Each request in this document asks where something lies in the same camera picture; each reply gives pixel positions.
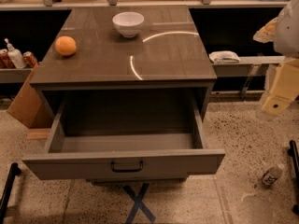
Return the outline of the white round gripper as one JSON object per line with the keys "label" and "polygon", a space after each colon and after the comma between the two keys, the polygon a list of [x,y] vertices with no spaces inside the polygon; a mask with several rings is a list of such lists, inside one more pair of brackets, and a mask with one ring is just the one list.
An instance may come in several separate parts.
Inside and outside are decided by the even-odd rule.
{"label": "white round gripper", "polygon": [[[258,30],[253,40],[268,43],[287,57],[299,57],[299,0],[290,0],[274,18]],[[266,72],[261,110],[267,116],[279,116],[299,95],[299,59],[270,64]]]}

